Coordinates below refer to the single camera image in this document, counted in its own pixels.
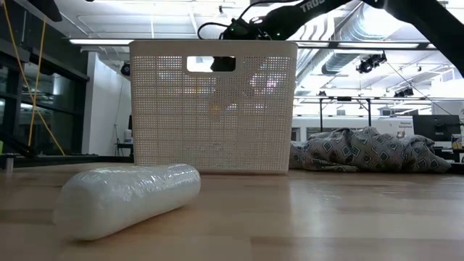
yellow rope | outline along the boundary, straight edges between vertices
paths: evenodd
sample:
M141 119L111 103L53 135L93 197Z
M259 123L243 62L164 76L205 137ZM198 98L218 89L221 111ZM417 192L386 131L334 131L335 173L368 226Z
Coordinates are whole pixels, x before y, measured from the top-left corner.
M8 15L8 9L7 9L7 2L4 1L3 2L3 8L4 8L4 11L5 11L5 17L7 19L7 24L8 24L8 29L9 29L9 35L11 36L12 38L12 44L13 44L13 48L14 48L14 54L16 55L16 60L17 60L17 63L20 67L20 71L21 71L21 75L22 75L22 79L24 80L25 84L26 84L26 87L28 87L28 92L29 92L29 97L30 99L33 100L33 103L35 104L36 102L36 99L35 97L32 95L31 91L30 91L30 86L29 86L29 83L28 83L28 79L26 78L26 75L24 73L24 70L22 68L22 64L21 64L21 61L20 61L20 55L18 54L18 51L17 51L17 47L16 47L16 43L15 43L15 36L13 35L13 29L12 29L12 24L11 22L9 21L9 15ZM42 32L43 35L42 35L42 40L41 40L41 49L42 49L42 46L44 44L44 32ZM53 133L51 132L50 128L48 127L48 125L46 124L45 122L45 119L44 117L42 116L42 114L37 110L37 114L38 116L40 117L40 119L42 120L42 123L43 125L45 126L45 129L47 129L47 131L50 133L50 136L51 138L53 139L54 143L57 145L58 149L61 151L61 153L63 154L63 156L65 156L65 152L63 151L63 149L61 148L61 146L58 144L58 141L55 139L55 136L53 135Z
M42 65L42 51L44 50L44 37L45 37L45 28L46 28L46 17L43 18L43 27L42 27L42 38L41 38L41 50L38 53L38 72L36 76L36 88L34 89L34 99L33 99L33 114L30 119L30 126L29 126L29 142L28 146L30 146L30 143L32 142L32 132L34 129L34 118L36 116L35 111L36 111L36 99L37 99L37 89L38 89L38 79L41 74L41 65Z

plastic-wrapped cylinder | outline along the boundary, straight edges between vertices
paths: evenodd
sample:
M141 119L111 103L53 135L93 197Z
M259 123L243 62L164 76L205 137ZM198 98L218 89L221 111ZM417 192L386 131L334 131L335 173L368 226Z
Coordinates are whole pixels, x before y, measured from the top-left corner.
M198 171L185 164L88 170L63 186L54 223L66 237L99 239L182 207L199 190Z

wooden table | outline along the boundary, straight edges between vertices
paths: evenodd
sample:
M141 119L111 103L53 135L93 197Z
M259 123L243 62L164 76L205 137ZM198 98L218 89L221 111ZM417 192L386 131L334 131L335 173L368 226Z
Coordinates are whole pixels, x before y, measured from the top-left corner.
M464 260L464 178L453 175L204 175L186 207L98 241L63 241L51 221L61 186L108 165L14 170L0 187L1 259Z

gray patterned blanket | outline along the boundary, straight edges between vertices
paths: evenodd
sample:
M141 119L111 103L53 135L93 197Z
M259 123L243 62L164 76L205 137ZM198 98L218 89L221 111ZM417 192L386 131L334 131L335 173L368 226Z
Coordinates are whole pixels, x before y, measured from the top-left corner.
M340 128L292 141L291 169L331 172L445 173L451 164L434 154L422 136L395 138L375 128Z

white plastic basket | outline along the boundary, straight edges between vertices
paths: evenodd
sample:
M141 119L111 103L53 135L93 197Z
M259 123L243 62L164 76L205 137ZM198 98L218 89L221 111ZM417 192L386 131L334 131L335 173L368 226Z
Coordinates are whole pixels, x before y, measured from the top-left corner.
M236 69L190 72L192 56L233 56ZM288 41L133 41L135 163L286 173L296 63Z

